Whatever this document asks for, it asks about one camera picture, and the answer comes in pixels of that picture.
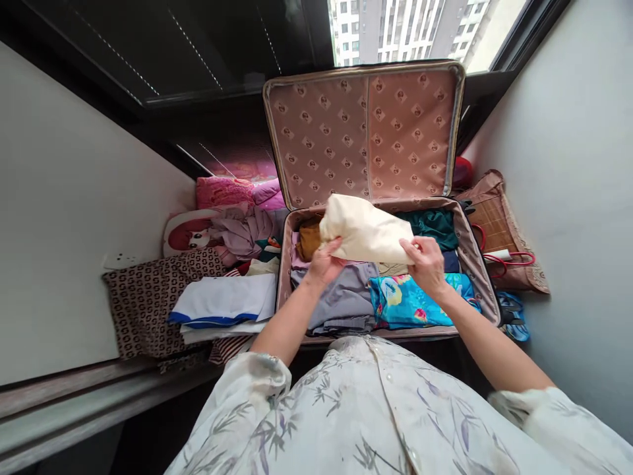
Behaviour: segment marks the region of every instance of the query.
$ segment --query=person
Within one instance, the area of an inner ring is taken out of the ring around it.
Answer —
[[[345,336],[291,389],[294,359],[341,239],[251,351],[229,361],[167,474],[633,473],[633,449],[574,404],[444,281],[431,237],[401,241],[415,282],[445,310],[495,388],[489,403],[387,340]]]

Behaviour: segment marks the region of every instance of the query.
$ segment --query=teal clothing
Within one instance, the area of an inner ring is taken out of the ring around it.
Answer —
[[[481,312],[473,284],[466,274],[445,274],[444,278],[459,295]],[[446,312],[408,274],[371,278],[369,292],[378,328],[395,330],[453,325]]]
[[[454,251],[459,242],[453,227],[453,213],[443,208],[396,213],[408,221],[415,236],[435,238],[442,252]]]

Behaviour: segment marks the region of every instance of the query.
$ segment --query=striped cloth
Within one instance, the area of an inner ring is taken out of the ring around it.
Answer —
[[[240,275],[237,268],[224,274],[225,277],[237,277]],[[254,341],[255,337],[253,335],[230,336],[214,340],[209,361],[216,365],[224,365],[235,355],[250,350]]]

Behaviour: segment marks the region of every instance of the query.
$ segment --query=blue floral clothing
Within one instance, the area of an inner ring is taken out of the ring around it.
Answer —
[[[290,380],[277,358],[236,356],[166,473],[633,473],[633,449],[560,390],[490,405],[381,338],[340,338]]]
[[[466,274],[445,274],[444,278],[459,295],[481,312],[475,300],[473,284]],[[369,291],[379,327],[395,330],[453,325],[446,312],[408,274],[371,278]]]

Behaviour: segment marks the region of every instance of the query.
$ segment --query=open suitcase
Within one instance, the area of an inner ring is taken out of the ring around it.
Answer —
[[[459,62],[335,69],[269,80],[266,117],[282,192],[290,214],[277,308],[292,292],[291,233],[332,193],[370,200],[387,212],[448,208],[454,213],[462,272],[493,324],[500,310],[493,285],[461,206],[448,198],[466,73]],[[377,330],[388,339],[436,339],[454,327]],[[304,343],[329,342],[324,336]]]

